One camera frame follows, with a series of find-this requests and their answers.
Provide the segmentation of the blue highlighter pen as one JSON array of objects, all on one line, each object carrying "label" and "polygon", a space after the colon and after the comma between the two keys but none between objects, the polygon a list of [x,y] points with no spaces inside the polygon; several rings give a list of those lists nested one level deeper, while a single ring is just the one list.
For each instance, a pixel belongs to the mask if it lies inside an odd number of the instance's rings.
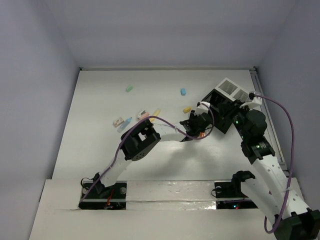
[{"label": "blue highlighter pen", "polygon": [[121,126],[118,127],[117,132],[121,133],[130,123],[131,123],[132,117],[127,118]]}]

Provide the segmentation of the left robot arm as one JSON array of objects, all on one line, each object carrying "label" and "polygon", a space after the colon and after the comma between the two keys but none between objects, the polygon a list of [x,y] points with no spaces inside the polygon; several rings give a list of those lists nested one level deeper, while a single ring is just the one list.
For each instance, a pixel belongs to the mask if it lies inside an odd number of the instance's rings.
[{"label": "left robot arm", "polygon": [[159,142],[188,142],[201,139],[200,133],[214,126],[213,114],[208,112],[192,115],[190,119],[176,125],[160,117],[157,119],[163,123],[142,120],[121,136],[121,142],[110,165],[93,177],[92,190],[97,196],[108,196],[127,166],[146,157]]}]

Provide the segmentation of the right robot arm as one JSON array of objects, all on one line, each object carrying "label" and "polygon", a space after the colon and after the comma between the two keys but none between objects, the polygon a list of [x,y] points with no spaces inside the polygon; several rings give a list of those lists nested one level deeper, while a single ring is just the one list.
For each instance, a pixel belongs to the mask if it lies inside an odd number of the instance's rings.
[{"label": "right robot arm", "polygon": [[219,116],[234,124],[242,142],[241,150],[255,169],[239,171],[232,177],[230,190],[248,197],[264,214],[268,234],[278,240],[314,240],[320,232],[320,212],[312,210],[291,187],[291,176],[282,170],[276,153],[264,134],[265,115],[239,100],[217,105]]}]

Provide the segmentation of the black organizer container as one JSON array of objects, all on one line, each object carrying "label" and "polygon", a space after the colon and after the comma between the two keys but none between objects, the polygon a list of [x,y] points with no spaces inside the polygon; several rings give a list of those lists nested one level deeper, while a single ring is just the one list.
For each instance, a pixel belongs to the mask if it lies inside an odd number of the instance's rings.
[{"label": "black organizer container", "polygon": [[207,96],[202,99],[203,102],[210,103],[210,109],[214,115],[214,127],[226,134],[231,125],[233,118],[239,112],[240,100],[230,100],[216,89],[213,89]]}]

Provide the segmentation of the yellow highlighter cap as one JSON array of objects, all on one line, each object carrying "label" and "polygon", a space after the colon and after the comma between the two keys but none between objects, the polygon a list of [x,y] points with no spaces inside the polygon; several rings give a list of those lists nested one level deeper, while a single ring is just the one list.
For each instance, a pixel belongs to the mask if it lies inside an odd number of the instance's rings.
[{"label": "yellow highlighter cap", "polygon": [[186,113],[189,113],[191,110],[192,110],[192,107],[188,106],[183,109],[183,112],[186,114]]}]

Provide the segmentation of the white organizer container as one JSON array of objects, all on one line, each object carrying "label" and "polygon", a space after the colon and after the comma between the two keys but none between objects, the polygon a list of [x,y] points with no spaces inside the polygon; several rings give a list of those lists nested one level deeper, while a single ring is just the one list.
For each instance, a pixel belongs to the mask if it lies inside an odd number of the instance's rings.
[{"label": "white organizer container", "polygon": [[232,102],[235,100],[239,100],[242,103],[250,101],[249,92],[227,77],[224,78],[214,89]]}]

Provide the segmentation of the blue highlighter cap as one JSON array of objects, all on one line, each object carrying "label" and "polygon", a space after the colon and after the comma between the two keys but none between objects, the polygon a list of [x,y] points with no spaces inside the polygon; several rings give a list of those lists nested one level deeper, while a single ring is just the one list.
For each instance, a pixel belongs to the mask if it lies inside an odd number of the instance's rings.
[{"label": "blue highlighter cap", "polygon": [[182,96],[185,96],[185,95],[187,94],[186,89],[185,89],[185,88],[181,88],[181,89],[180,89],[180,94],[181,94]]}]

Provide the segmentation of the yellow highlighter pen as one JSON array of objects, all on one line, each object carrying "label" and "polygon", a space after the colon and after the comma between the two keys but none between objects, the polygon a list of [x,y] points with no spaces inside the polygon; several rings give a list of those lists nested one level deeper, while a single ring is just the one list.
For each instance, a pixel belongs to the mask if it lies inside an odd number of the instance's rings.
[{"label": "yellow highlighter pen", "polygon": [[160,114],[160,112],[161,112],[161,109],[157,108],[152,115],[153,116],[158,116]]}]

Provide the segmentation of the green highlighter cap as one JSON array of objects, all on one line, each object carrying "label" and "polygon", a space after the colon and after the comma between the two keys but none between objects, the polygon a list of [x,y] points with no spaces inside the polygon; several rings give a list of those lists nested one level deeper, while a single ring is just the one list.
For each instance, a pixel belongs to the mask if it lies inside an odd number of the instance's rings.
[{"label": "green highlighter cap", "polygon": [[125,89],[125,91],[126,91],[127,93],[129,93],[132,89],[133,89],[133,86],[132,86],[132,85],[129,85],[129,86]]}]

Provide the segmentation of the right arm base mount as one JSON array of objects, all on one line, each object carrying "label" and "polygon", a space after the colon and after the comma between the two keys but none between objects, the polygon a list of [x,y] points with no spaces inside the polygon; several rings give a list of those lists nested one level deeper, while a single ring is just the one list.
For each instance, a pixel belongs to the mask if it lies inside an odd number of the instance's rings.
[{"label": "right arm base mount", "polygon": [[232,175],[230,181],[214,183],[210,194],[216,199],[218,210],[257,209],[254,202],[241,191],[241,183],[256,177],[248,170],[240,170]]}]

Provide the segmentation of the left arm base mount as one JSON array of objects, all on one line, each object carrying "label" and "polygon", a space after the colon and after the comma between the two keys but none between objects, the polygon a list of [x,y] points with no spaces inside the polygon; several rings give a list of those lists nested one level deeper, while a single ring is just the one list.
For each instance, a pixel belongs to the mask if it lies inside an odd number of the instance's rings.
[{"label": "left arm base mount", "polygon": [[78,204],[81,210],[125,210],[127,182],[116,182],[115,185],[105,187],[101,193],[95,186],[85,199]]}]

